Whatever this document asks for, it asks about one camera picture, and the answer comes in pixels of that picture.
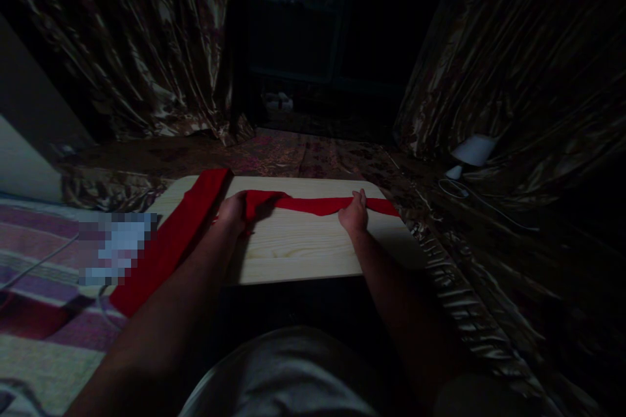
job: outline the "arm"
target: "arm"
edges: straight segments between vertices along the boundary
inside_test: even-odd
[[[441,387],[471,370],[471,358],[434,295],[416,289],[405,271],[367,231],[365,191],[339,212],[359,258],[363,276],[400,355],[411,389],[425,408],[432,407]]]
[[[176,415],[195,382],[185,380],[189,345],[215,308],[245,192],[226,199],[196,249],[128,322],[66,416]]]

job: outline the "lampshade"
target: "lampshade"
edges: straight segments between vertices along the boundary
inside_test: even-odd
[[[497,140],[481,134],[474,134],[461,143],[453,152],[457,160],[474,166],[482,166],[491,155]]]

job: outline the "satin curtain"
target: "satin curtain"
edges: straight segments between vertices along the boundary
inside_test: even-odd
[[[20,0],[118,140],[209,129],[253,135],[233,112],[228,0]]]
[[[524,209],[626,149],[623,0],[442,4],[440,47],[425,44],[395,123],[403,150],[453,165],[447,155],[472,134],[498,137],[465,176]]]

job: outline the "striped blanket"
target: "striped blanket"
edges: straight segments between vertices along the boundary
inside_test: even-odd
[[[0,199],[0,285],[75,237],[81,212]],[[0,384],[18,388],[46,414],[66,411],[118,335],[102,318],[98,289],[79,290],[78,268],[74,241],[0,292]],[[102,304],[122,326],[106,297]],[[0,414],[19,412],[20,399],[0,392]]]

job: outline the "hand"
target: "hand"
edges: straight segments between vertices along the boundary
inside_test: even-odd
[[[239,236],[246,227],[246,222],[243,219],[245,207],[246,191],[237,192],[235,195],[224,199],[220,205],[215,225],[231,229]]]
[[[346,229],[350,236],[367,230],[367,199],[365,191],[352,191],[354,199],[346,208],[339,211],[339,223]]]

